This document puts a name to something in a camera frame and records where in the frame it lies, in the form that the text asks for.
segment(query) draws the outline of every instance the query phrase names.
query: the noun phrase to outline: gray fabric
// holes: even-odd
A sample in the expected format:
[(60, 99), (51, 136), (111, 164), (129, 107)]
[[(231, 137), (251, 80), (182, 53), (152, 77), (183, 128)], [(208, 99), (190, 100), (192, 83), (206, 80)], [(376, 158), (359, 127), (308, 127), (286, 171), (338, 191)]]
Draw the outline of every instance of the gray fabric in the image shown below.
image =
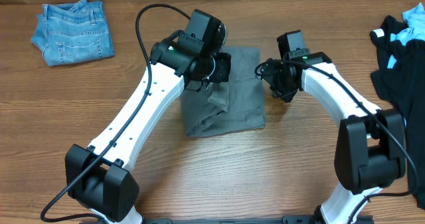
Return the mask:
[(210, 83), (200, 92), (200, 82), (191, 82), (181, 96), (185, 133), (190, 137), (209, 137), (228, 132), (263, 128), (266, 123), (264, 90), (255, 78), (260, 49), (224, 47), (232, 55), (229, 81)]

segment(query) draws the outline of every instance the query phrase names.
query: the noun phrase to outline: black fabric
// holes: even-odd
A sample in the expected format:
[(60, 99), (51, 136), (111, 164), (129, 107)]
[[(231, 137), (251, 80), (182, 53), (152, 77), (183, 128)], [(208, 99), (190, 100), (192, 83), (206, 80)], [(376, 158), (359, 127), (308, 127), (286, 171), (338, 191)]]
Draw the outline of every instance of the black fabric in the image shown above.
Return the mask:
[[(425, 209), (425, 41), (411, 40), (404, 47), (400, 41), (390, 42), (390, 34), (399, 33), (403, 25), (393, 17), (387, 17), (381, 28), (385, 36), (377, 37), (371, 32), (377, 47), (379, 70), (371, 78), (378, 96), (388, 100), (406, 118), (406, 142), (408, 153), (418, 170), (420, 187), (416, 193), (418, 206)], [(388, 69), (388, 60), (394, 55), (397, 60), (393, 69)], [(409, 188), (414, 185), (414, 176), (408, 169)]]

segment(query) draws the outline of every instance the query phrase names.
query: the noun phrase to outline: blue jeans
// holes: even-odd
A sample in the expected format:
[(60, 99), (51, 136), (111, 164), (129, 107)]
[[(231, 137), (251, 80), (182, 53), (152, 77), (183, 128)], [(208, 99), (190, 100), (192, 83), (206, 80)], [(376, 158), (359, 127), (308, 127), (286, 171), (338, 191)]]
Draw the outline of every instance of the blue jeans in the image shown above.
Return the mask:
[(72, 64), (114, 56), (101, 1), (42, 6), (31, 42), (47, 65)]

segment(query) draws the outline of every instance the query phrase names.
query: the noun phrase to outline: blue cloth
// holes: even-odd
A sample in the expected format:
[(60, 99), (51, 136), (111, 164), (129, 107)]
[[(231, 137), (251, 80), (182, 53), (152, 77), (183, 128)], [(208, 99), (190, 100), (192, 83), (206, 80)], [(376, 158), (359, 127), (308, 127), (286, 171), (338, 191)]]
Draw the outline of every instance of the blue cloth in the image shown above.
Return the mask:
[(31, 42), (49, 66), (115, 55), (101, 1), (43, 6)]
[[(422, 3), (409, 11), (405, 11), (402, 15), (408, 28), (397, 35), (390, 34), (390, 41), (400, 41), (404, 46), (412, 39), (425, 41), (425, 11)], [(397, 60), (391, 55), (387, 68), (394, 68), (396, 62)]]

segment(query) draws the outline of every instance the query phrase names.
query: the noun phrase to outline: jeans pocket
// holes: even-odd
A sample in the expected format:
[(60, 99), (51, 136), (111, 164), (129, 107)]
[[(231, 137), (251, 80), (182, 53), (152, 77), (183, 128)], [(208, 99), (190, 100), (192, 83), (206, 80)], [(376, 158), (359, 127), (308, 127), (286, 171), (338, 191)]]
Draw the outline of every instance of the jeans pocket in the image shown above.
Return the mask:
[(100, 39), (93, 43), (72, 45), (65, 42), (56, 42), (62, 64), (71, 64), (103, 58)]

